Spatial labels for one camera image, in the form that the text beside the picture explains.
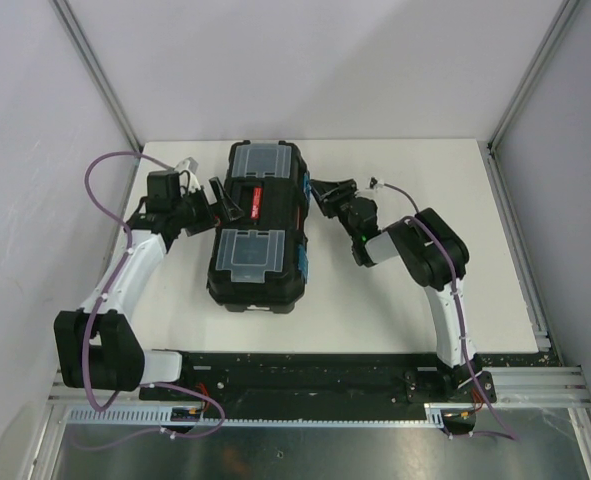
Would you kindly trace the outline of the black plastic toolbox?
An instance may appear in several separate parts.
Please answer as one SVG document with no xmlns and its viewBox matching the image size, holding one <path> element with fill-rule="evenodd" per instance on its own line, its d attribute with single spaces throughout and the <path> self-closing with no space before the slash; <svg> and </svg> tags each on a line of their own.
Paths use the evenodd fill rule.
<svg viewBox="0 0 591 480">
<path fill-rule="evenodd" d="M 294 309 L 308 279 L 309 180 L 292 142 L 231 146 L 224 189 L 243 215 L 216 229 L 206 287 L 218 305 L 230 312 Z"/>
</svg>

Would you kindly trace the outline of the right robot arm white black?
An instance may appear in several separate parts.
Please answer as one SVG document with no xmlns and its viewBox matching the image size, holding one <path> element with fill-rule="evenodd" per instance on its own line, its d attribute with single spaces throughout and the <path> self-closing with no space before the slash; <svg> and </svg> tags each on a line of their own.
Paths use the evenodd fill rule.
<svg viewBox="0 0 591 480">
<path fill-rule="evenodd" d="M 312 180 L 312 195 L 322 214 L 336 218 L 352 242 L 360 266 L 374 267 L 400 258 L 423 288 L 436 333 L 438 393 L 459 401 L 472 385 L 478 389 L 481 367 L 464 314 L 463 286 L 470 254 L 463 240 L 432 208 L 381 228 L 376 202 L 358 194 L 356 182 Z"/>
</svg>

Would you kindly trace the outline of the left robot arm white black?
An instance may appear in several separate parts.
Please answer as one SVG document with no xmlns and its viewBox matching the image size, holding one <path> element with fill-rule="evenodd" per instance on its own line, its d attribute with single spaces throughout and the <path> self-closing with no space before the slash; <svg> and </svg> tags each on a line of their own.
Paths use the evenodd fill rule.
<svg viewBox="0 0 591 480">
<path fill-rule="evenodd" d="M 172 398 L 189 397 L 195 374 L 180 353 L 145 350 L 131 318 L 151 275 L 181 234 L 194 236 L 242 217 L 217 177 L 209 180 L 208 200 L 187 169 L 154 171 L 123 228 L 126 243 L 93 293 L 73 311 L 60 312 L 54 334 L 63 382 L 70 388 L 133 391 L 160 383 Z"/>
</svg>

